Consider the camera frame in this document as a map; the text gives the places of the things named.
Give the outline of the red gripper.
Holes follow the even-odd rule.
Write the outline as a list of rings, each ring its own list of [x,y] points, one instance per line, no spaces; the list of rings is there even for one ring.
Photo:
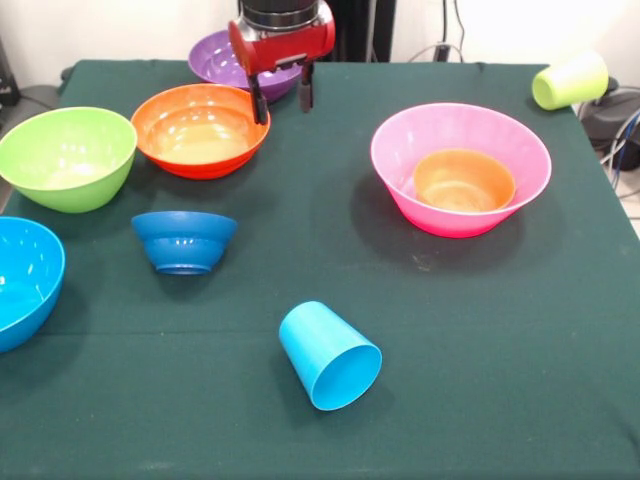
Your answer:
[[[314,61],[335,43],[335,22],[325,1],[240,1],[239,16],[228,24],[233,52],[245,71],[254,121],[266,125],[267,101],[258,74],[302,65],[298,99],[313,108]]]

